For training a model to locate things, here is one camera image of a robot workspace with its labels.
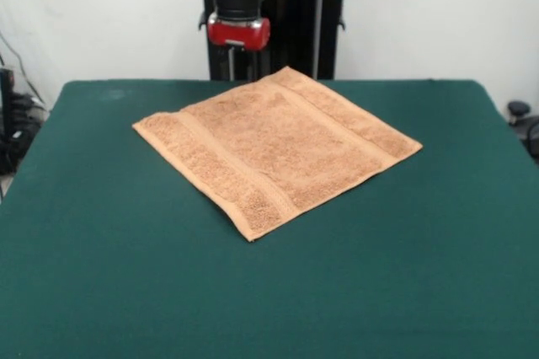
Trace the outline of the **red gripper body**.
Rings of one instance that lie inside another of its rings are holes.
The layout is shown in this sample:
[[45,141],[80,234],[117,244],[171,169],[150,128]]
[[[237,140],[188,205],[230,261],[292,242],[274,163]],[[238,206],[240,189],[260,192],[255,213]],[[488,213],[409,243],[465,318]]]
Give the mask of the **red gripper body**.
[[270,21],[260,18],[251,21],[219,19],[212,13],[206,24],[210,42],[215,46],[237,46],[245,50],[263,50],[270,39]]

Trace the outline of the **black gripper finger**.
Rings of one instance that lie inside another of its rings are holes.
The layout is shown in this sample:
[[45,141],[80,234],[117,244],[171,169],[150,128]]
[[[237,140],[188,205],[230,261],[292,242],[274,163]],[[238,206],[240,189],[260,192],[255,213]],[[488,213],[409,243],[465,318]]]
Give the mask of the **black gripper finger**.
[[257,51],[246,51],[247,79],[249,82],[255,82],[259,79],[258,55]]
[[225,46],[216,48],[216,71],[219,78],[229,77],[228,48]]

